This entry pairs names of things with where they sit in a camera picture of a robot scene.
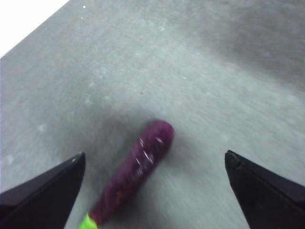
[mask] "concrete floor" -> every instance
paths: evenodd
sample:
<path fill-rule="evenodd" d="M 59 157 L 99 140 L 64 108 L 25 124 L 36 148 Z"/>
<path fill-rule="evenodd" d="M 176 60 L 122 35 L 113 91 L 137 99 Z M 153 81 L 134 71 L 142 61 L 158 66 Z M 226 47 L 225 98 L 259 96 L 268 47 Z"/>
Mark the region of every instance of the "concrete floor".
<path fill-rule="evenodd" d="M 1 190 L 85 151 L 75 229 L 165 119 L 170 154 L 104 228 L 244 229 L 224 153 L 305 185 L 304 101 L 305 1 L 71 0 L 1 59 Z"/>

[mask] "white wall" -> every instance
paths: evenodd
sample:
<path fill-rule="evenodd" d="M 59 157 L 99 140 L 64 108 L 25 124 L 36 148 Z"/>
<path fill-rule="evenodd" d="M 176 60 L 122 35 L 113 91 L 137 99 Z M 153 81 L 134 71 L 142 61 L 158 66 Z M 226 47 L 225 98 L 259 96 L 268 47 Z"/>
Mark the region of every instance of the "white wall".
<path fill-rule="evenodd" d="M 29 35 L 68 0 L 1 0 L 0 57 Z"/>

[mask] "dust speck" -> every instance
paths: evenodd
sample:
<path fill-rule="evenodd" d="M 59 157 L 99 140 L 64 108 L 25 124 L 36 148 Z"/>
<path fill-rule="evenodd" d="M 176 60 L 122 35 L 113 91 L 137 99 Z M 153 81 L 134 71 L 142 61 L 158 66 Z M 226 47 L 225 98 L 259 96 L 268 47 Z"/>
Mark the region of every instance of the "dust speck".
<path fill-rule="evenodd" d="M 41 133 L 45 133 L 47 131 L 47 124 L 42 124 L 40 126 L 38 126 L 38 131 Z"/>
<path fill-rule="evenodd" d="M 14 161 L 14 157 L 12 155 L 7 155 L 5 159 L 9 165 L 11 165 Z"/>
<path fill-rule="evenodd" d="M 89 98 L 87 98 L 87 99 L 85 100 L 85 104 L 86 104 L 86 105 L 92 105 L 93 102 L 92 102 Z"/>
<path fill-rule="evenodd" d="M 89 88 L 94 88 L 96 86 L 96 83 L 94 81 L 90 81 L 88 87 Z"/>

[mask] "gray floor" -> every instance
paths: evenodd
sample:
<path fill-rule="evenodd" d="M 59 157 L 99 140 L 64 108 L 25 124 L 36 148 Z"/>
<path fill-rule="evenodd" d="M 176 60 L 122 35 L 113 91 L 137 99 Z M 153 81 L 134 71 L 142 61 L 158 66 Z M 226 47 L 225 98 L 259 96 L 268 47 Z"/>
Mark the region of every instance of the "gray floor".
<path fill-rule="evenodd" d="M 1 190 L 85 151 L 75 229 L 165 119 L 170 154 L 104 228 L 244 229 L 224 153 L 305 185 L 304 101 L 303 0 L 71 0 L 1 59 Z"/>

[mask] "green handle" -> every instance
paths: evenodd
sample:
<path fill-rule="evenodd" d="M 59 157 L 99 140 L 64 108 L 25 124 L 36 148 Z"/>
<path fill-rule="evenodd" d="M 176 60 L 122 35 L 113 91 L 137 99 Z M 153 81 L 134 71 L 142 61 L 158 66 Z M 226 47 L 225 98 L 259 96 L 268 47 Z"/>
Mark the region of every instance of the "green handle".
<path fill-rule="evenodd" d="M 96 223 L 89 217 L 88 214 L 79 224 L 78 229 L 98 229 Z"/>

